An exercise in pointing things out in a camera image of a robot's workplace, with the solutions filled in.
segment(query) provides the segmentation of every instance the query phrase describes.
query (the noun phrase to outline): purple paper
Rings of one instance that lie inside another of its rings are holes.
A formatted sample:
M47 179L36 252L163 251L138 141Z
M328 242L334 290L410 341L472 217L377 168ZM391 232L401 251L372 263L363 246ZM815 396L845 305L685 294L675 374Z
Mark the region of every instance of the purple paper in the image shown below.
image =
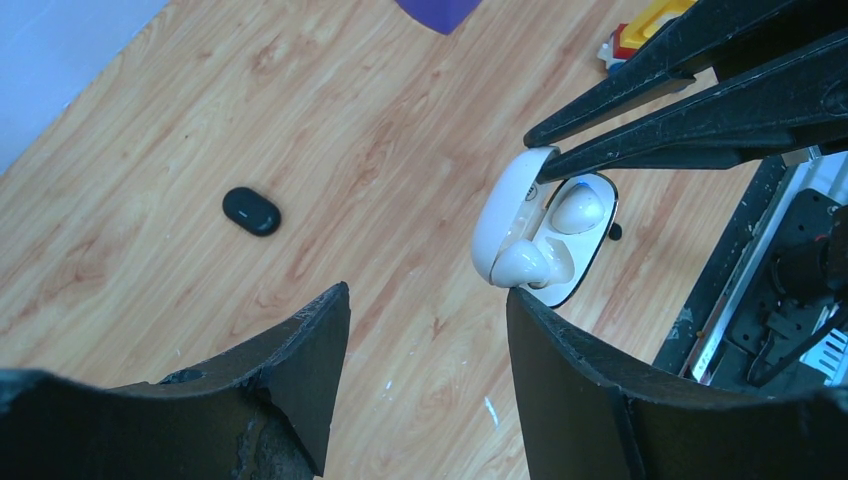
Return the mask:
M480 5L482 0L396 0L412 18L448 35Z

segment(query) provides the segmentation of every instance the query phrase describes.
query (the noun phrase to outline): wood grain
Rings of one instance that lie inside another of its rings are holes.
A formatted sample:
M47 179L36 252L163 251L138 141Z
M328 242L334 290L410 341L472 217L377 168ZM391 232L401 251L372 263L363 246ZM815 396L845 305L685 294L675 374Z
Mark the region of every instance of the wood grain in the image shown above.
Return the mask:
M344 280L326 478L526 478L471 232L647 3L485 0L443 37L390 0L173 1L0 179L0 364L158 381ZM624 239L561 313L651 360L753 168L612 172ZM224 217L239 185L281 207L275 235Z

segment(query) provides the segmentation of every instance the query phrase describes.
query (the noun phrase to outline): white earbud case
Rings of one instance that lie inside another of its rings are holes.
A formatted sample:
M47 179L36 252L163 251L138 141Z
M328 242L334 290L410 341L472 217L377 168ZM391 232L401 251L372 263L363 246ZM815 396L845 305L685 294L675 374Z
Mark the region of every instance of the white earbud case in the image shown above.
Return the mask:
M561 306L577 290L612 226L618 205L615 185L600 174L580 175L560 183L535 183L545 161L558 154L556 147L533 148L507 166L480 213L471 242L474 268L489 284L524 288L552 308ZM587 195L587 187L594 195ZM554 228L551 218L563 201L569 210L558 212L558 225L576 225L574 231L586 225L588 230L565 234ZM590 214L592 218L569 219L570 214ZM539 259L535 251L516 255L518 247L528 247L521 242L503 256L503 263L496 269L503 252L522 239L541 252L548 268L521 265L522 258L531 263ZM534 273L547 281L512 284L532 278Z

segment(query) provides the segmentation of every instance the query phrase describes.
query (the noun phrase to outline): open case lid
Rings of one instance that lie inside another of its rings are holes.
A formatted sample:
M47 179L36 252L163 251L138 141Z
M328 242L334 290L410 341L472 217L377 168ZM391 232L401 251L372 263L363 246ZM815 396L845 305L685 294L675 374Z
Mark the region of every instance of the open case lid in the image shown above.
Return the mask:
M474 268L487 282L504 239L515 221L545 161L558 155L556 147L532 148L522 152L501 174L477 220L471 240Z

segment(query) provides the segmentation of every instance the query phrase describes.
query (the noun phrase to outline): toy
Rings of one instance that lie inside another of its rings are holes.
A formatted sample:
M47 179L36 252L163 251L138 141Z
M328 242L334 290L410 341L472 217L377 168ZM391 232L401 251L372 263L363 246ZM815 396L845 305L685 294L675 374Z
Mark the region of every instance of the toy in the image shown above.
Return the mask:
M609 40L598 50L598 58L604 61L609 73L615 73L666 22L679 17L694 4L695 0L654 0L632 22L620 24L610 34Z
M397 0L397 4L424 26L448 35L471 15L482 0Z

